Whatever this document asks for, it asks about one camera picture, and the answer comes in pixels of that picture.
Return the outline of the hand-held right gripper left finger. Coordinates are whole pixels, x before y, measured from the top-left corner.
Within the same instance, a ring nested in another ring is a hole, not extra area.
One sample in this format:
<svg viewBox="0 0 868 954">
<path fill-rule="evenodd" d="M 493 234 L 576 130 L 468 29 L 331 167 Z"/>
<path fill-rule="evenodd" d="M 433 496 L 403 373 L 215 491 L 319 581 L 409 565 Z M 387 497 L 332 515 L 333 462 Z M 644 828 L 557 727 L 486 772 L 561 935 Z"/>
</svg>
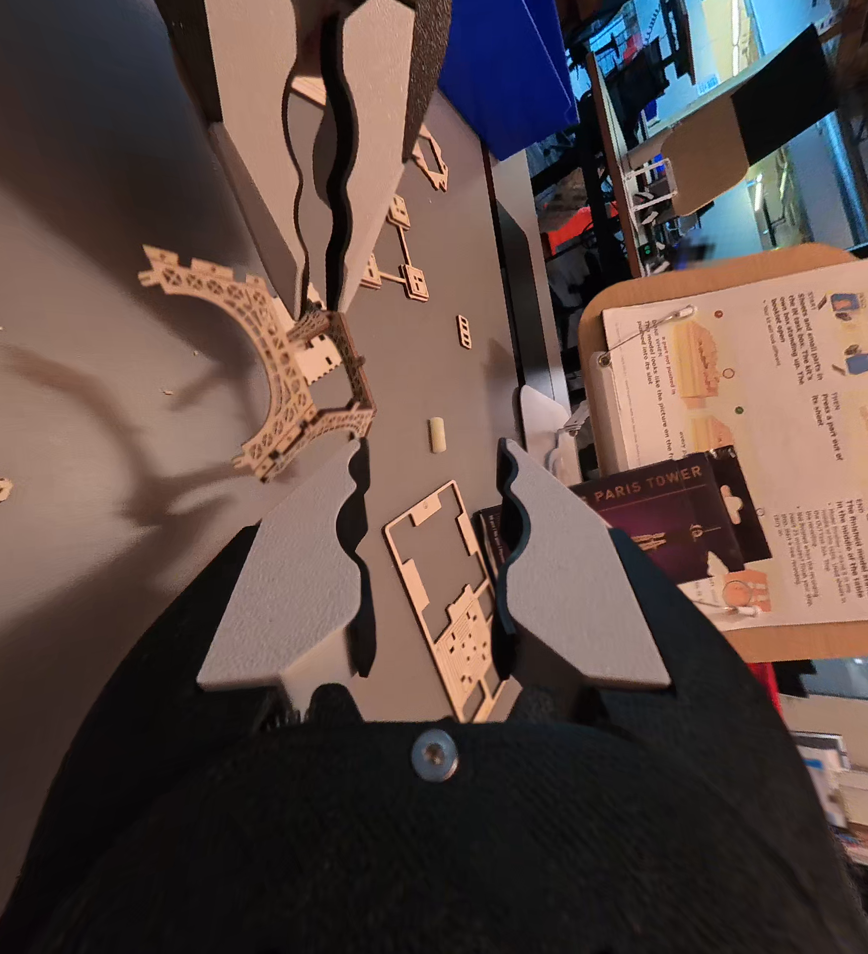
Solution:
<svg viewBox="0 0 868 954">
<path fill-rule="evenodd" d="M 366 440 L 342 447 L 260 523 L 197 675 L 207 692 L 313 694 L 367 677 L 377 631 Z"/>
</svg>

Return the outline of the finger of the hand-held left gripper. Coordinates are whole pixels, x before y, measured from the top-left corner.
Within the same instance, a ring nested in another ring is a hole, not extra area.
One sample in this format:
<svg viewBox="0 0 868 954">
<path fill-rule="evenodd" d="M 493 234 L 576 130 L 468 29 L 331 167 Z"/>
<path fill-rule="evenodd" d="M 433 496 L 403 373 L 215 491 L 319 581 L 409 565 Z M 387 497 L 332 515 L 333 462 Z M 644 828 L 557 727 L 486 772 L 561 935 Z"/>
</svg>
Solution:
<svg viewBox="0 0 868 954">
<path fill-rule="evenodd" d="M 325 186 L 332 311 L 349 309 L 402 176 L 414 24 L 409 3 L 367 1 L 334 13 L 324 27 L 324 83 L 335 129 Z"/>
<path fill-rule="evenodd" d="M 221 119 L 214 145 L 273 290 L 293 318 L 309 309 L 311 263 L 326 271 L 328 225 L 313 235 L 303 202 L 330 213 L 327 172 L 336 144 L 331 109 L 295 145 L 293 83 L 320 80 L 321 39 L 342 11 L 328 1 L 209 1 L 207 25 Z"/>
</svg>

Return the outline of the blue plastic bin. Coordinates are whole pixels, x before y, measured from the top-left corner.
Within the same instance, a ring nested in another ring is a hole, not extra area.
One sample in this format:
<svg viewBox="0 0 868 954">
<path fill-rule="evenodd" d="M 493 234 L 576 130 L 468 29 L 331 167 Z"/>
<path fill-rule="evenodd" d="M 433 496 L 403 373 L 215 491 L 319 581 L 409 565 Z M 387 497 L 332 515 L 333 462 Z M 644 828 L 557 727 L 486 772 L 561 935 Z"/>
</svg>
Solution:
<svg viewBox="0 0 868 954">
<path fill-rule="evenodd" d="M 498 161 L 579 122 L 554 1 L 453 1 L 439 86 Z"/>
</svg>

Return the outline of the grey desk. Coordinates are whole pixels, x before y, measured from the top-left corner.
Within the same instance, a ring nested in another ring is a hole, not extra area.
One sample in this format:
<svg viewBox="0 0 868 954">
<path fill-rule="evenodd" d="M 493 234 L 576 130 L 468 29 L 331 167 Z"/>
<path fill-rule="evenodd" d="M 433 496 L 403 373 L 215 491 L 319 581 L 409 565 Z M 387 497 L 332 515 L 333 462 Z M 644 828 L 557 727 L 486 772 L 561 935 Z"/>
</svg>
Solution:
<svg viewBox="0 0 868 954">
<path fill-rule="evenodd" d="M 319 441 L 273 483 L 236 475 L 266 409 L 260 364 L 216 309 L 138 282 L 144 244 L 263 273 L 201 118 L 151 2 L 0 2 L 0 913 L 109 676 L 237 531 L 344 445 Z M 353 685 L 369 719 L 450 712 L 382 527 L 449 480 L 470 510 L 493 504 L 497 440 L 519 434 L 495 201 L 542 259 L 524 159 L 486 159 L 441 95 L 427 126 L 448 191 L 415 166 L 397 191 L 429 300 L 385 282 L 348 317 L 379 407 L 359 547 L 378 650 Z"/>
</svg>

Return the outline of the printed instruction sheet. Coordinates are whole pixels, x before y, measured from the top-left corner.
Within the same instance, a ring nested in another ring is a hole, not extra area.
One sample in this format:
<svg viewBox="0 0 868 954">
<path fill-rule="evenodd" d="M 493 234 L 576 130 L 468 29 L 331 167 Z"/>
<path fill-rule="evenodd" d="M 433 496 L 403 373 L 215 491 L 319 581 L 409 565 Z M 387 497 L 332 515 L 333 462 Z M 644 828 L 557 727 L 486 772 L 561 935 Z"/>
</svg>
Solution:
<svg viewBox="0 0 868 954">
<path fill-rule="evenodd" d="M 633 466 L 733 447 L 769 557 L 680 586 L 723 631 L 868 621 L 868 258 L 604 312 Z"/>
</svg>

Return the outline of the wooden clipboard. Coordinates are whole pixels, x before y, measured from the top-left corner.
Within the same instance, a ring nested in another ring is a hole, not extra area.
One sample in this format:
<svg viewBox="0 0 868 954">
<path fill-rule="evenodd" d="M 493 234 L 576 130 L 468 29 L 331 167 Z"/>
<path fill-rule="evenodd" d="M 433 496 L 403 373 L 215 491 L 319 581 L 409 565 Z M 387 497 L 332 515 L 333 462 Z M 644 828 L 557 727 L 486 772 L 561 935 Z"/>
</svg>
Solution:
<svg viewBox="0 0 868 954">
<path fill-rule="evenodd" d="M 751 256 L 714 261 L 695 270 L 623 280 L 597 293 L 583 310 L 579 353 L 597 462 L 604 474 L 631 469 L 622 445 L 614 387 L 597 354 L 607 349 L 603 312 L 717 294 L 753 283 L 784 280 L 864 258 L 822 243 L 806 243 Z M 809 623 L 745 628 L 726 633 L 731 646 L 748 663 L 868 656 L 868 621 Z"/>
</svg>

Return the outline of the wooden puzzle sheet square cutouts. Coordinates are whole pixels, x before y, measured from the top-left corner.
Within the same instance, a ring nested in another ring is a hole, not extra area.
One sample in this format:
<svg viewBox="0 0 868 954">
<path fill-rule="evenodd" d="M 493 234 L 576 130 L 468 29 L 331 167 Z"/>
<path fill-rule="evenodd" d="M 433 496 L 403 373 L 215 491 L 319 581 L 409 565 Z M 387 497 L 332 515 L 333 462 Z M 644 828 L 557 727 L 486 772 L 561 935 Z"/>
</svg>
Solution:
<svg viewBox="0 0 868 954">
<path fill-rule="evenodd" d="M 495 595 L 457 481 L 394 518 L 383 536 L 454 717 L 487 722 L 505 686 L 491 647 Z"/>
</svg>

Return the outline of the red object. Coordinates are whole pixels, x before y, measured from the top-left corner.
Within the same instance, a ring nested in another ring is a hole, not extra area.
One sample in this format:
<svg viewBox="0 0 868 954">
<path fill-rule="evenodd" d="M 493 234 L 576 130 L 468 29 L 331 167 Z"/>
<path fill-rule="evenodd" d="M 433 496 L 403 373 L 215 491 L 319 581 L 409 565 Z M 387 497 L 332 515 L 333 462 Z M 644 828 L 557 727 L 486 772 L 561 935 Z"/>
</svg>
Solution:
<svg viewBox="0 0 868 954">
<path fill-rule="evenodd" d="M 540 233 L 545 262 L 580 247 L 585 251 L 596 250 L 598 242 L 592 211 L 589 206 L 577 210 L 558 228 Z"/>
</svg>

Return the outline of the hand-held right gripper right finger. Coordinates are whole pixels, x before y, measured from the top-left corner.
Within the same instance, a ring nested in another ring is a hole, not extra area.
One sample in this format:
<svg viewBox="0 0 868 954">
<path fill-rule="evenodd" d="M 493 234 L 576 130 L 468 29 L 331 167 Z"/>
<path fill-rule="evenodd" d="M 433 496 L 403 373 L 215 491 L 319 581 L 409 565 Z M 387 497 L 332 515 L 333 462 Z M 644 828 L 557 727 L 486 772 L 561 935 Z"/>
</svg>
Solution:
<svg viewBox="0 0 868 954">
<path fill-rule="evenodd" d="M 665 690 L 671 677 L 607 523 L 517 442 L 497 450 L 492 654 L 523 688 Z"/>
</svg>

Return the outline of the thin wooden sheet frame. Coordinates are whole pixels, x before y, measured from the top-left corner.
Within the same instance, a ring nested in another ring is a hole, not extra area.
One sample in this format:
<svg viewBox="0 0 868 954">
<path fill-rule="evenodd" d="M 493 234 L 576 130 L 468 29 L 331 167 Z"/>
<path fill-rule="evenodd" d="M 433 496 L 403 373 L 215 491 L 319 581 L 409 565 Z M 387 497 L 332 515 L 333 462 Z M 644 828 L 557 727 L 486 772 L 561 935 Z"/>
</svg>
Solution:
<svg viewBox="0 0 868 954">
<path fill-rule="evenodd" d="M 425 123 L 420 125 L 411 161 L 434 190 L 440 193 L 448 191 L 449 167 L 444 160 L 440 144 Z M 395 194 L 391 198 L 385 223 L 390 225 L 397 235 L 403 261 L 395 273 L 384 272 L 378 265 L 376 254 L 372 253 L 359 282 L 360 287 L 379 290 L 384 282 L 392 282 L 402 287 L 408 300 L 426 303 L 429 300 L 427 282 L 423 271 L 413 263 L 407 244 L 411 220 L 406 200 L 402 196 Z"/>
</svg>

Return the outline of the brown and black panel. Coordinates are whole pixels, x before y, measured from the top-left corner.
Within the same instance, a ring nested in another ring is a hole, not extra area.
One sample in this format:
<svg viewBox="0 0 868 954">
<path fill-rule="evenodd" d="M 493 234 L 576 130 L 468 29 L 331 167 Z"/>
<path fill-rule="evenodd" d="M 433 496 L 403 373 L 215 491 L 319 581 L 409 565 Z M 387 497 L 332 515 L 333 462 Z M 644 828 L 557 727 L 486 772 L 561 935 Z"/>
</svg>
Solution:
<svg viewBox="0 0 868 954">
<path fill-rule="evenodd" d="M 738 185 L 750 167 L 837 107 L 819 32 L 809 25 L 676 122 L 659 150 L 674 215 L 689 216 Z"/>
</svg>

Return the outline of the white metal stand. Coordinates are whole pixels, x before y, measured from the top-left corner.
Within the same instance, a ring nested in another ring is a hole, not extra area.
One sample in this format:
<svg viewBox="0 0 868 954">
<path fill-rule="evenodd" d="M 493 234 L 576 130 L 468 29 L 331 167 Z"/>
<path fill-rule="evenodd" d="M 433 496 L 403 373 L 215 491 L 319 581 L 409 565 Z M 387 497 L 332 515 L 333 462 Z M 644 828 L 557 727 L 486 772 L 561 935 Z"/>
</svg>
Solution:
<svg viewBox="0 0 868 954">
<path fill-rule="evenodd" d="M 520 387 L 518 401 L 525 449 L 559 483 L 574 486 L 603 475 L 594 445 L 580 446 L 580 437 L 592 436 L 588 399 L 570 416 L 557 401 L 527 385 Z"/>
</svg>

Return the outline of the dark puzzle box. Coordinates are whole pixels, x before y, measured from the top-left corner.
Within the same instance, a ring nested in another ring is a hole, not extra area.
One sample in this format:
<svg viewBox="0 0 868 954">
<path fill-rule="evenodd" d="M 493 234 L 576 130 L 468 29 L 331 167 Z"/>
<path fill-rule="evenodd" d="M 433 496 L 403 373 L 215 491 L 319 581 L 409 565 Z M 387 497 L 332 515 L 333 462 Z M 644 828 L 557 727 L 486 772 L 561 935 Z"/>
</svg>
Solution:
<svg viewBox="0 0 868 954">
<path fill-rule="evenodd" d="M 697 451 L 554 490 L 523 514 L 517 500 L 475 514 L 479 541 L 495 581 L 503 571 L 535 569 L 586 584 L 616 557 L 610 531 L 620 531 L 673 583 L 709 583 L 710 604 L 746 614 L 772 609 L 767 573 L 772 557 L 734 445 Z"/>
</svg>

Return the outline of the wooden lattice tower base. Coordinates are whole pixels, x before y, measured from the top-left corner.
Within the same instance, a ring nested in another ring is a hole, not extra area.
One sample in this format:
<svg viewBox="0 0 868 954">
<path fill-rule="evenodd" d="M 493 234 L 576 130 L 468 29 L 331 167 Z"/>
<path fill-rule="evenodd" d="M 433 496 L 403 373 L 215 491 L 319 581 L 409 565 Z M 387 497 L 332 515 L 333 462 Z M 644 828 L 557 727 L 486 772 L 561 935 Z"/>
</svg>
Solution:
<svg viewBox="0 0 868 954">
<path fill-rule="evenodd" d="M 344 314 L 316 308 L 284 325 L 280 301 L 262 277 L 247 273 L 238 279 L 233 269 L 199 258 L 184 264 L 176 253 L 152 245 L 143 245 L 143 251 L 150 263 L 138 273 L 143 287 L 217 307 L 248 336 L 262 364 L 269 409 L 258 432 L 233 459 L 237 470 L 266 483 L 323 436 L 345 432 L 352 439 L 367 437 L 378 409 Z M 320 338 L 332 342 L 345 369 L 352 397 L 341 407 L 316 404 L 299 364 L 302 347 Z"/>
</svg>

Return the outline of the stack of books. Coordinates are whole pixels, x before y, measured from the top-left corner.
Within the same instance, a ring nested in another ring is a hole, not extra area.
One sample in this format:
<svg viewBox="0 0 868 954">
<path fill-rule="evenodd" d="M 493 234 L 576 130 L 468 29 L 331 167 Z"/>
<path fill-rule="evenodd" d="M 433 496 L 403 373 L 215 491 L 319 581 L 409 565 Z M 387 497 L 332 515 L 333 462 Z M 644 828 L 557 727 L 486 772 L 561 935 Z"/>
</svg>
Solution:
<svg viewBox="0 0 868 954">
<path fill-rule="evenodd" d="M 827 821 L 851 861 L 868 867 L 868 769 L 839 734 L 792 732 Z"/>
</svg>

